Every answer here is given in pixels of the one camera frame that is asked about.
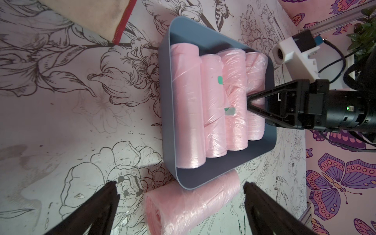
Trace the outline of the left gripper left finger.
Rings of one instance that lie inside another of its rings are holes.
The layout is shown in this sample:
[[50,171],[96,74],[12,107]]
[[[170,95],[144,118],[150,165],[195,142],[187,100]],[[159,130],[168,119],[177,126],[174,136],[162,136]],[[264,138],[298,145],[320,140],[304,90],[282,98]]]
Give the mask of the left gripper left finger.
[[116,182],[106,183],[47,235],[110,235],[117,213],[120,195]]

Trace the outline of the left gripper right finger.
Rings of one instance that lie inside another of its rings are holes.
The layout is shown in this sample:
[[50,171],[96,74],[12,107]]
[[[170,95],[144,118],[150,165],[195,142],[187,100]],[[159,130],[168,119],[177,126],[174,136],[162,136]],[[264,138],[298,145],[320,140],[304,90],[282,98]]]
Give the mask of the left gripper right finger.
[[314,235],[255,183],[246,182],[245,210],[254,235]]

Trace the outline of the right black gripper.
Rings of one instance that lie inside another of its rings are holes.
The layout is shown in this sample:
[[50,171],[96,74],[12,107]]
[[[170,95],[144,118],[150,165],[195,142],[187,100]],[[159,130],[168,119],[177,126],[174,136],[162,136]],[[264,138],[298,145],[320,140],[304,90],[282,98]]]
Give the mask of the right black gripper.
[[[247,95],[247,111],[289,129],[376,131],[376,98],[366,92],[331,90],[328,80],[299,79]],[[271,112],[286,112],[286,117]]]

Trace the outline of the pink trash bag roll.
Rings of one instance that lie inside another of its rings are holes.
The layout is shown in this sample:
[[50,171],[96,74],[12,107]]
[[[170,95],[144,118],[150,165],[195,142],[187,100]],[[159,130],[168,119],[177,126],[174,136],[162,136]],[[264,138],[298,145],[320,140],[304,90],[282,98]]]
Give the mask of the pink trash bag roll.
[[[261,92],[265,89],[265,73],[268,58],[260,52],[246,53],[247,95]],[[265,119],[250,111],[247,112],[247,138],[249,141],[261,140],[265,130]]]
[[230,105],[225,112],[227,148],[244,150],[248,147],[245,51],[228,49],[218,55],[223,64],[223,85]]
[[200,58],[206,157],[218,158],[226,155],[228,150],[222,61],[217,54]]
[[231,170],[194,190],[177,181],[144,195],[146,222],[151,235],[186,235],[221,210],[240,191],[240,179]]
[[193,169],[205,161],[199,48],[189,43],[170,47],[176,140],[176,166]]

